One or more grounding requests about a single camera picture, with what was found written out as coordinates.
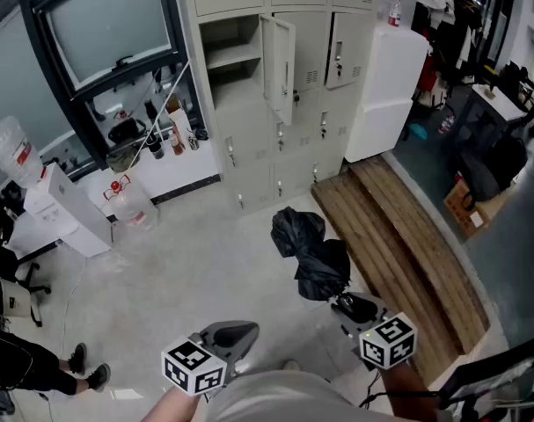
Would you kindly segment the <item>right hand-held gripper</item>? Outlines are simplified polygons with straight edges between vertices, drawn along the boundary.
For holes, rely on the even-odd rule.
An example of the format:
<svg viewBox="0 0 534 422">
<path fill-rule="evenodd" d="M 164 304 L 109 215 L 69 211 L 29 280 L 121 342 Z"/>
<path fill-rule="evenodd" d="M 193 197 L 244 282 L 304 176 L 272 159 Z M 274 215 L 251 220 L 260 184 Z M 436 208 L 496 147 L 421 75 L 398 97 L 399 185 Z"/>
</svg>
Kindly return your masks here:
<svg viewBox="0 0 534 422">
<path fill-rule="evenodd" d="M 373 295 L 346 292 L 331 304 L 353 353 L 368 369 L 390 369 L 413 356 L 418 331 L 403 312 L 395 313 Z"/>
</svg>

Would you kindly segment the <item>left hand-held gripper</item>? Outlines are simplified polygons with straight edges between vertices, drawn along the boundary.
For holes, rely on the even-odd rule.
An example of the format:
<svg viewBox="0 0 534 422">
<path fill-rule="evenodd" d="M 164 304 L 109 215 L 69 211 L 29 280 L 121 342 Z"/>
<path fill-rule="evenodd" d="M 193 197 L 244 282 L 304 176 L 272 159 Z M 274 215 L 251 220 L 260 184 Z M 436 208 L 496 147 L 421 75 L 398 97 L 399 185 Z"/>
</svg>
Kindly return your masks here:
<svg viewBox="0 0 534 422">
<path fill-rule="evenodd" d="M 164 378 L 190 397 L 212 397 L 238 377 L 236 365 L 260 334 L 255 322 L 216 322 L 161 352 Z"/>
</svg>

